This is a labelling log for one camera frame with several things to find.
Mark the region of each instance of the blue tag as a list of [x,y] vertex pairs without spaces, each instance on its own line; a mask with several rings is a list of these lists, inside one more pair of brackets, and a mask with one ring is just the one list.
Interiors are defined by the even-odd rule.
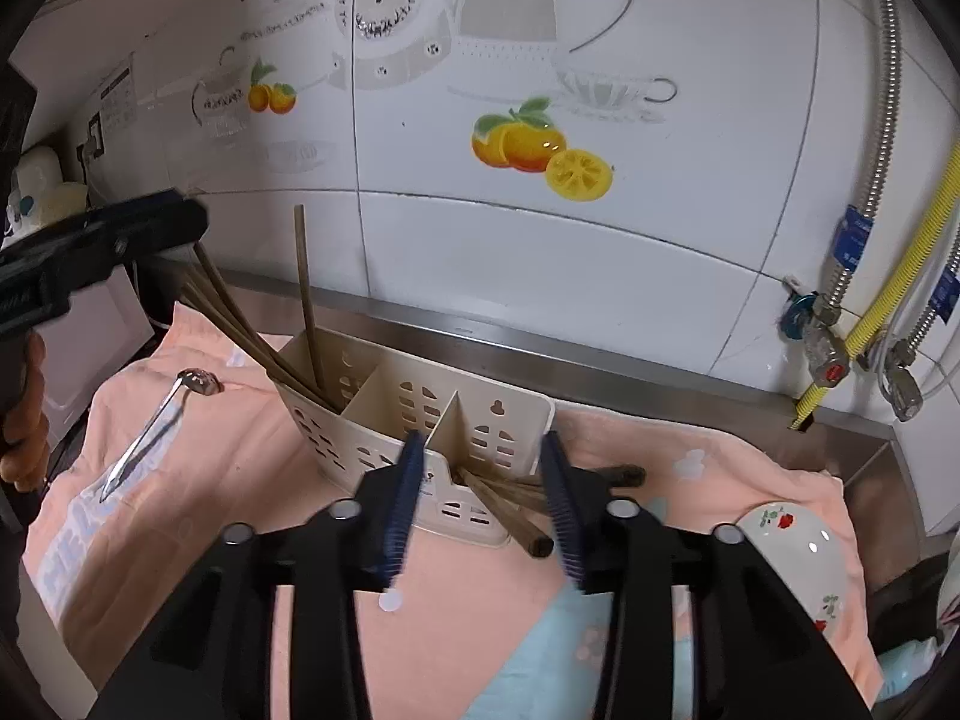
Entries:
[[929,306],[944,321],[944,324],[950,321],[950,315],[957,305],[957,298],[960,298],[960,281],[950,271],[944,271],[937,282],[937,288],[930,295]]
[[860,264],[863,250],[867,247],[867,238],[870,238],[872,228],[872,220],[864,218],[864,215],[856,210],[856,206],[848,205],[833,245],[833,259],[848,271],[855,271]]

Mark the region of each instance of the human hand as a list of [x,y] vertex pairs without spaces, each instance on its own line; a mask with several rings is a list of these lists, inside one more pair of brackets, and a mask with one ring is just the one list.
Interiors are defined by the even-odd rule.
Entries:
[[8,447],[0,460],[0,479],[30,493],[46,480],[50,445],[50,422],[43,413],[43,372],[47,356],[43,338],[30,333],[27,339],[27,386],[20,402],[3,419],[3,439]]

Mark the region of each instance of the spoon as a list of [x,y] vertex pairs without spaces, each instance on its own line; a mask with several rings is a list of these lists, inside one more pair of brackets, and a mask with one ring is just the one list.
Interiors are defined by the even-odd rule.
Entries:
[[224,390],[224,386],[220,383],[220,380],[208,370],[200,370],[197,367],[189,367],[186,368],[186,370],[181,370],[181,372],[176,375],[174,386],[171,386],[170,391],[167,392],[167,396],[163,399],[163,402],[160,403],[160,408],[157,408],[154,415],[150,418],[150,421],[147,422],[146,426],[140,431],[140,435],[133,439],[133,443],[127,447],[127,451],[124,452],[120,460],[113,465],[109,476],[107,476],[107,483],[104,485],[103,492],[100,493],[101,503],[106,501],[107,498],[113,494],[114,490],[120,487],[127,470],[136,468],[136,463],[133,462],[133,456],[136,454],[137,447],[141,445],[147,436],[147,432],[154,426],[154,423],[160,419],[160,413],[166,408],[167,404],[174,399],[174,395],[176,395],[176,392],[181,386],[185,386],[186,389],[189,389],[191,392],[199,392],[201,395],[215,395]]

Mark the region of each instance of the orange fruit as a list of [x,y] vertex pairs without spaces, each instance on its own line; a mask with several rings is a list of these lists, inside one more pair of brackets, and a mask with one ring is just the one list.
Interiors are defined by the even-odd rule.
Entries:
[[506,125],[503,156],[510,167],[524,172],[544,172],[550,158],[566,148],[566,138],[554,127],[531,127],[526,122]]
[[607,193],[613,184],[613,170],[596,154],[570,148],[550,158],[546,182],[560,197],[586,202]]
[[474,132],[470,137],[470,145],[477,159],[490,167],[510,167],[503,155],[503,136],[507,134],[507,130],[516,126],[513,122],[498,124],[487,133],[486,138]]
[[250,109],[253,112],[261,113],[267,110],[267,106],[270,104],[270,87],[262,83],[251,86],[250,93],[247,95],[247,103],[250,104]]
[[296,91],[290,84],[275,83],[270,88],[270,110],[274,113],[290,113],[296,105]]

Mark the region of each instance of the pink cloth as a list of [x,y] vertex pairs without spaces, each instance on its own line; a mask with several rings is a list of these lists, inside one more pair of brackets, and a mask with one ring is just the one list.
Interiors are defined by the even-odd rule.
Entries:
[[[110,464],[184,367],[214,372],[226,389],[191,395],[145,459],[151,470],[124,483],[118,502],[102,507],[99,487]],[[832,644],[872,704],[882,678],[866,637],[863,574],[837,480],[780,469],[754,447],[716,431],[572,404],[558,409],[557,427],[575,464],[646,466],[648,482],[637,500],[649,505],[664,498],[672,525],[707,531],[771,500],[817,512],[843,542],[851,579]],[[101,686],[224,525],[290,527],[343,495],[320,476],[264,371],[206,319],[178,306],[173,328],[150,360],[131,365],[98,392],[83,452],[52,486],[25,563],[67,647]],[[535,562],[514,543],[488,549],[415,530],[397,583],[400,609],[381,610],[378,598],[366,593],[357,599],[374,716],[461,717],[564,582],[558,562]],[[281,594],[279,605],[282,620],[289,594]],[[275,631],[275,685],[286,679],[286,635],[282,626]],[[282,690],[275,689],[272,703],[273,717],[287,715]]]

